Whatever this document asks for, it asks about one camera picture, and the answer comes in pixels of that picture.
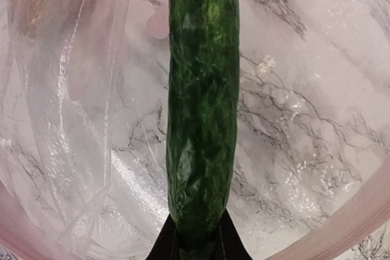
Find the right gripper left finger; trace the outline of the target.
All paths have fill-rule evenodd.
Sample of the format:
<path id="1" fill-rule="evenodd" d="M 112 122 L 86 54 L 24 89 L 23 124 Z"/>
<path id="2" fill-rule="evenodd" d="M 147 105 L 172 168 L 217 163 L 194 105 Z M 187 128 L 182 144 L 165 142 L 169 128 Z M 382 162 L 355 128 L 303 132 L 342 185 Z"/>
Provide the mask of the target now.
<path id="1" fill-rule="evenodd" d="M 146 260 L 179 260 L 179 239 L 169 214 Z"/>

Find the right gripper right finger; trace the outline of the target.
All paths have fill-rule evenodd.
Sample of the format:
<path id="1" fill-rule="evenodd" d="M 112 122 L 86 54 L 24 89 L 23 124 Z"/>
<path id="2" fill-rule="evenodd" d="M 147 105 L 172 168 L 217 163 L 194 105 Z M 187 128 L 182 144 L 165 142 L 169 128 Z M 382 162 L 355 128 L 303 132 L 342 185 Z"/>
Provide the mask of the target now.
<path id="1" fill-rule="evenodd" d="M 222 214 L 215 235 L 216 242 L 213 259 L 252 260 L 251 256 L 245 249 L 227 210 L 225 210 Z"/>

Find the fake green cucumber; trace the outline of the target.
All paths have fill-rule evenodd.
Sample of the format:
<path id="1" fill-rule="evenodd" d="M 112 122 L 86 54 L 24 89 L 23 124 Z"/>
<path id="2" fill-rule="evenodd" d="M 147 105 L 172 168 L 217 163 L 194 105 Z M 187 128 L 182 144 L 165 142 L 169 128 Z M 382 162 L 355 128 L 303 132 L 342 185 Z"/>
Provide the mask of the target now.
<path id="1" fill-rule="evenodd" d="M 166 169 L 181 259 L 210 259 L 233 174 L 239 1 L 169 0 Z"/>

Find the clear zip top bag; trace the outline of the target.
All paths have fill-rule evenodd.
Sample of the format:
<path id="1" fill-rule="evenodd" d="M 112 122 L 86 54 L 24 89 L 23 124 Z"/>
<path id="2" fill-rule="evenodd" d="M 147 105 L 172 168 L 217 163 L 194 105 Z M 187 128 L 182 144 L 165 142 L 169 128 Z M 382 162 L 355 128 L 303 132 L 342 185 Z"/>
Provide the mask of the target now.
<path id="1" fill-rule="evenodd" d="M 168 0 L 1 0 L 1 246 L 144 259 L 169 214 Z M 389 0 L 239 0 L 228 209 L 253 259 L 388 259 Z"/>

